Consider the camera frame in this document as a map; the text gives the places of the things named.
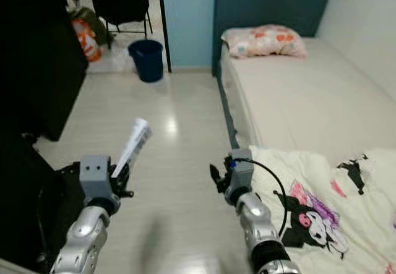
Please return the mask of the pink pillow with orange patches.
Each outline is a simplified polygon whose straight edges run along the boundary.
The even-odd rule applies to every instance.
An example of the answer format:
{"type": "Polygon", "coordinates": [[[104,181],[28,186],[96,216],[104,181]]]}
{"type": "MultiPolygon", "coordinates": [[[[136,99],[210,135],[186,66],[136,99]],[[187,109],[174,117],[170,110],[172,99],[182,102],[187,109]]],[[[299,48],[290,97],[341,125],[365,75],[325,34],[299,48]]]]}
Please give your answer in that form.
{"type": "Polygon", "coordinates": [[[230,28],[221,34],[220,39],[227,45],[230,56],[237,59],[258,56],[308,56],[308,49],[300,34],[283,25],[230,28]]]}

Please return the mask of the black foam floor mat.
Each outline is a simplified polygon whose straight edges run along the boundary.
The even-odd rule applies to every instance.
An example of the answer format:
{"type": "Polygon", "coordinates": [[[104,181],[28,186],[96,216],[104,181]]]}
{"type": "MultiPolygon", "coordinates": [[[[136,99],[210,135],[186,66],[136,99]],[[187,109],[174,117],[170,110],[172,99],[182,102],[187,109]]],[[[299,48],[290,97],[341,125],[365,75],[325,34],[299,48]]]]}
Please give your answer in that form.
{"type": "Polygon", "coordinates": [[[49,272],[67,242],[67,233],[83,209],[84,192],[79,182],[80,163],[56,170],[43,181],[37,204],[42,250],[38,267],[49,272]]]}

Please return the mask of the beige sheeted mattress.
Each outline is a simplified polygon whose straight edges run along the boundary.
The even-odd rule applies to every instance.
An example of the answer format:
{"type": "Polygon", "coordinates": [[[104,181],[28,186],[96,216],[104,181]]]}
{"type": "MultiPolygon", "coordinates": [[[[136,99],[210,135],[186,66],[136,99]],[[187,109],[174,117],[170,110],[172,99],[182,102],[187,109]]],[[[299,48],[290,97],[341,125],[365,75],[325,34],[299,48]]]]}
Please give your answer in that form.
{"type": "Polygon", "coordinates": [[[220,82],[239,147],[314,152],[339,163],[396,150],[396,101],[322,40],[308,55],[238,59],[223,47],[220,82]]]}

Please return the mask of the blue round waste bin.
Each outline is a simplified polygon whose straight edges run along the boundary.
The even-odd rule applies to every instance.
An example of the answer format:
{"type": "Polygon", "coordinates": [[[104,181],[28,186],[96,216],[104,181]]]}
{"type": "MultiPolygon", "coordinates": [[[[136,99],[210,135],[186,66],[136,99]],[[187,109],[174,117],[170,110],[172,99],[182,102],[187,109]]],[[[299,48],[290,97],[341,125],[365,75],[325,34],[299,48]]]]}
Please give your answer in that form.
{"type": "Polygon", "coordinates": [[[141,81],[158,82],[164,71],[162,64],[163,45],[156,40],[136,40],[127,46],[127,53],[135,64],[141,81]]]}

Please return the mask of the orange white shopping bag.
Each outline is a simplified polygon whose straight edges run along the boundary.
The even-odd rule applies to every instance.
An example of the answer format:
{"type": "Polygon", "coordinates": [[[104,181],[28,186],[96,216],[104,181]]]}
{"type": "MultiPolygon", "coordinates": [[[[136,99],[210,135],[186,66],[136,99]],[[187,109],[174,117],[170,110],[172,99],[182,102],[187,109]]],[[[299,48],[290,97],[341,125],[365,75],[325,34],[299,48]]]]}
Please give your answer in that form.
{"type": "Polygon", "coordinates": [[[87,58],[88,62],[99,61],[101,59],[101,48],[90,25],[82,19],[72,20],[71,23],[85,58],[87,58]]]}

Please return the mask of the beige crumpled blanket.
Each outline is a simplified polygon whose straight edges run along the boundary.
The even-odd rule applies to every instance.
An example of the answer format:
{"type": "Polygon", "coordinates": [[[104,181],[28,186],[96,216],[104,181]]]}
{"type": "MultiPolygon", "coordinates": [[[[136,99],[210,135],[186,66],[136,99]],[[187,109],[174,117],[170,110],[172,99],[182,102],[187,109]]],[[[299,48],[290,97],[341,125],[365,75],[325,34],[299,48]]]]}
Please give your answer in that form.
{"type": "Polygon", "coordinates": [[[111,36],[105,23],[99,19],[95,11],[87,6],[79,6],[68,10],[68,15],[71,20],[81,19],[87,22],[91,31],[95,34],[95,39],[99,45],[111,44],[111,36]]]}

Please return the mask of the blue upholstered headboard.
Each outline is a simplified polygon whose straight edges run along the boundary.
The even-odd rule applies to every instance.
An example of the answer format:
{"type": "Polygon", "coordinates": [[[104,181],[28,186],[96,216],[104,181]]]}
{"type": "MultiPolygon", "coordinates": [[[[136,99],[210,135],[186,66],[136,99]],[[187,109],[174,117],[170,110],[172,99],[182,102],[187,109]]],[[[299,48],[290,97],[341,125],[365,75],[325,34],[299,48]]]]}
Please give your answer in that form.
{"type": "Polygon", "coordinates": [[[314,37],[328,0],[214,0],[212,74],[221,74],[221,34],[229,28],[285,25],[314,37]]]}

